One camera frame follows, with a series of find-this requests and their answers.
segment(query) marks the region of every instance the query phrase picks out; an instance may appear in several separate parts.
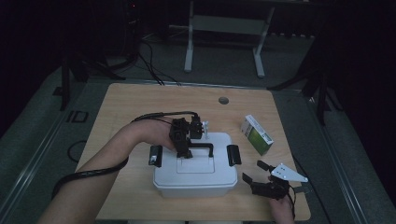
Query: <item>round hole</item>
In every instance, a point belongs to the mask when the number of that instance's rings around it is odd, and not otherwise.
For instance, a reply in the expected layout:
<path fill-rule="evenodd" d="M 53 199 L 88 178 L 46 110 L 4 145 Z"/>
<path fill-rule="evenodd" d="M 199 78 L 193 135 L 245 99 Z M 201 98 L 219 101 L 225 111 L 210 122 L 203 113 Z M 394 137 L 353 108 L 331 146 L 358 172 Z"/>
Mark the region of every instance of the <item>round hole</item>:
<path fill-rule="evenodd" d="M 220 102 L 222 105 L 227 105 L 228 103 L 230 103 L 230 101 L 228 100 L 228 98 L 227 98 L 227 97 L 224 97 L 224 96 L 221 96 L 221 97 L 219 98 L 219 102 Z"/>

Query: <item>gray carpet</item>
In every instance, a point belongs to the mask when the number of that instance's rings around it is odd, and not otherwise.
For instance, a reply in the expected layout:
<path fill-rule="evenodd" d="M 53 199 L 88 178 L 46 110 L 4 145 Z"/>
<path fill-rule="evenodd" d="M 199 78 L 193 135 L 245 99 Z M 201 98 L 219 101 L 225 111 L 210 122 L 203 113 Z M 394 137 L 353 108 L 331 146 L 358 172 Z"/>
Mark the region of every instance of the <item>gray carpet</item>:
<path fill-rule="evenodd" d="M 216 43 L 198 41 L 192 72 L 186 74 L 183 72 L 186 49 L 184 43 L 180 44 L 179 40 L 154 43 L 153 39 L 149 43 L 153 49 L 154 66 L 184 85 L 195 83 L 264 89 L 283 82 L 296 73 L 312 40 L 286 39 L 282 36 L 267 38 L 262 53 L 266 77 L 262 79 L 256 77 L 251 49 L 245 46 L 232 49 L 230 46 L 216 46 Z M 148 60 L 149 48 L 143 45 L 141 52 Z M 119 59 L 112 59 L 110 62 L 114 63 L 116 60 Z M 149 72 L 142 68 L 144 65 L 139 60 L 135 67 L 124 72 L 120 70 L 119 74 L 127 77 L 125 82 L 153 82 Z M 161 78 L 172 83 L 164 76 Z M 21 193 L 20 200 L 11 208 L 12 213 L 7 217 L 8 223 L 35 222 L 50 201 L 54 183 L 61 176 L 75 170 L 77 164 L 67 157 L 67 149 L 88 138 L 106 88 L 112 81 L 95 74 L 87 84 L 73 82 L 73 100 L 66 111 L 60 112 L 61 99 L 59 96 L 52 96 L 54 88 L 60 85 L 60 74 L 57 71 L 43 83 L 21 116 L 3 136 L 0 141 L 2 204 L 36 150 L 48 150 L 37 172 L 33 174 L 35 177 L 29 187 Z M 304 170 L 310 177 L 310 183 L 304 186 L 308 189 L 306 197 L 312 217 L 304 223 L 330 223 L 326 213 L 331 223 L 394 223 L 395 208 L 376 177 L 347 116 L 330 105 L 331 111 L 325 112 L 326 126 L 320 126 L 314 115 L 315 104 L 310 103 L 298 91 L 293 91 L 300 90 L 303 85 L 302 81 L 287 90 L 274 91 L 274 97 L 291 152 L 302 165 L 299 172 Z M 88 112 L 87 121 L 67 121 L 70 111 Z M 62 125 L 54 129 L 52 124 L 59 120 Z M 50 138 L 48 145 L 40 145 L 43 139 L 49 139 L 47 133 L 53 130 L 56 134 Z M 73 158 L 79 157 L 83 147 L 84 144 L 80 143 L 72 148 Z M 333 153 L 341 164 L 340 167 L 334 167 Z M 340 168 L 341 175 L 347 176 L 347 183 L 340 178 Z M 351 207 L 356 204 L 349 203 L 345 185 L 352 188 L 359 208 Z M 363 212 L 362 217 L 359 217 L 363 220 L 357 221 L 354 215 L 356 209 Z"/>

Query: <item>dark background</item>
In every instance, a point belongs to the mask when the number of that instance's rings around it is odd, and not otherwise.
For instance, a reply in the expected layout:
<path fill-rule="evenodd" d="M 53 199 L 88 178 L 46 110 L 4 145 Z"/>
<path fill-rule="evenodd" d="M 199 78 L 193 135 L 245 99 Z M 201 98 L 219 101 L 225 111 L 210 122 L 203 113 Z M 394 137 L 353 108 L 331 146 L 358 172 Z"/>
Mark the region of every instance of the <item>dark background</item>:
<path fill-rule="evenodd" d="M 43 80 L 61 65 L 64 55 L 77 50 L 100 61 L 107 53 L 122 48 L 118 44 L 119 38 L 106 42 L 108 38 L 104 37 L 118 32 L 116 24 L 125 19 L 116 13 L 120 8 L 107 6 L 114 12 L 110 13 L 112 19 L 96 20 L 103 17 L 93 17 L 92 9 L 101 9 L 99 3 L 108 2 L 98 1 L 96 4 L 99 5 L 93 5 L 93 2 L 1 1 L 1 135 Z M 164 27 L 168 24 L 187 24 L 188 1 L 152 0 L 145 1 L 144 5 L 140 1 L 113 2 L 127 6 L 136 4 L 139 10 L 135 13 L 140 13 L 142 23 L 158 30 L 163 38 L 166 38 Z M 208 10 L 207 13 L 219 10 L 219 5 L 205 7 L 205 1 L 202 6 L 200 9 Z M 243 16 L 237 8 L 226 8 L 225 13 L 233 11 Z M 300 74 L 315 67 L 329 68 L 329 86 L 335 89 L 393 202 L 396 199 L 391 185 L 396 181 L 393 144 L 396 139 L 395 15 L 396 4 L 390 0 L 337 1 L 330 6 L 279 4 L 270 28 L 272 34 L 316 37 Z M 128 36 L 129 41 L 133 41 L 132 38 L 133 35 Z"/>

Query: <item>human arm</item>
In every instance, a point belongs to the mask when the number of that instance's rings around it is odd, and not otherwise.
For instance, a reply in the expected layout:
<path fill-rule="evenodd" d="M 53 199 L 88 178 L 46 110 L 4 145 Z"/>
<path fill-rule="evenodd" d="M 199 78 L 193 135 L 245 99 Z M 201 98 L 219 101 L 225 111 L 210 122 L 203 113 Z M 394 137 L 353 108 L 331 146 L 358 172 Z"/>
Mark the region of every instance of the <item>human arm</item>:
<path fill-rule="evenodd" d="M 134 147 L 146 142 L 173 149 L 169 138 L 171 119 L 145 119 L 121 128 L 78 172 L 104 169 L 124 161 Z M 38 223 L 93 223 L 118 172 L 75 180 L 61 187 Z"/>
<path fill-rule="evenodd" d="M 294 218 L 292 214 L 292 205 L 290 198 L 285 196 L 282 199 L 270 199 L 271 214 L 276 224 L 293 224 Z"/>

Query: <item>hand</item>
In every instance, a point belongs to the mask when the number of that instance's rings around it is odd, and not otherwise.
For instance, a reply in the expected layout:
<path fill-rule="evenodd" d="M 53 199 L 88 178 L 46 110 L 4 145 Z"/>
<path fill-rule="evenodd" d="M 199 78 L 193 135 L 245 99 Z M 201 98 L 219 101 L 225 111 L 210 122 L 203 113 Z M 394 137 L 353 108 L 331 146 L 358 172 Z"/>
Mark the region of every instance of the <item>hand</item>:
<path fill-rule="evenodd" d="M 291 212 L 291 201 L 288 196 L 282 199 L 270 199 L 271 214 L 277 224 L 294 223 L 293 214 Z"/>

